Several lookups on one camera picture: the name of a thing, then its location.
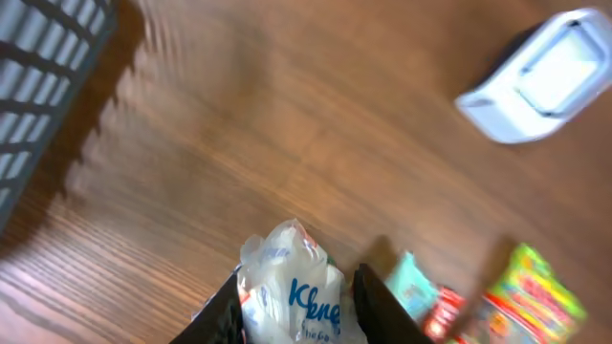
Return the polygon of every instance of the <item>white device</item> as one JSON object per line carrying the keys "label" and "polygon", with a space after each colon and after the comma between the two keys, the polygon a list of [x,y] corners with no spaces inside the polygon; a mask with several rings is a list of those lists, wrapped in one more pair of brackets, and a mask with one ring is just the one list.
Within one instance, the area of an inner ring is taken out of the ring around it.
{"label": "white device", "polygon": [[600,11],[544,23],[457,107],[491,140],[521,143],[560,128],[612,82],[612,24]]}

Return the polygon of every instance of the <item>yellow and green packet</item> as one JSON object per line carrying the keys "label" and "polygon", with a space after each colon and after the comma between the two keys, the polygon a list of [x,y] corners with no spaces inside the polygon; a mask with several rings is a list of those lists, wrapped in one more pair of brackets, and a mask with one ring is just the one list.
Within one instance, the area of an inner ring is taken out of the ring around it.
{"label": "yellow and green packet", "polygon": [[525,244],[514,251],[506,272],[483,299],[465,331],[450,343],[565,343],[586,319],[576,296]]}

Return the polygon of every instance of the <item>wooden table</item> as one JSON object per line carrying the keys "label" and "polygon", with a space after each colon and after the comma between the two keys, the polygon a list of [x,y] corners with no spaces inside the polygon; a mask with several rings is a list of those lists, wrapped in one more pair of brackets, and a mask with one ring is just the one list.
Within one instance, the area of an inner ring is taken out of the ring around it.
{"label": "wooden table", "polygon": [[518,146],[452,105],[579,6],[121,0],[0,240],[0,342],[165,343],[293,217],[345,271],[410,249],[471,300],[531,243],[590,313],[573,342],[612,342],[612,95]]}

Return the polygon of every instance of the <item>teal wrapper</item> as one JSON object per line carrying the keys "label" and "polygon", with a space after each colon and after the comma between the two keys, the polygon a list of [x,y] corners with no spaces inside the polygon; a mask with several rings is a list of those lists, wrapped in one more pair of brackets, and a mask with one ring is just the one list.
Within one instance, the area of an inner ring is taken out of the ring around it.
{"label": "teal wrapper", "polygon": [[415,321],[421,321],[438,299],[438,289],[419,270],[412,253],[404,255],[386,285]]}

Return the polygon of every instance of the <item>plastic basket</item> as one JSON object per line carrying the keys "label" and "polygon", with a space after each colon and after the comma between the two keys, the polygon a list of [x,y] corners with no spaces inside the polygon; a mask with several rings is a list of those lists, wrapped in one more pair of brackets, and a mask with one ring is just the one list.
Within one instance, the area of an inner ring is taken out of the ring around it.
{"label": "plastic basket", "polygon": [[116,26],[114,0],[0,0],[0,232]]}

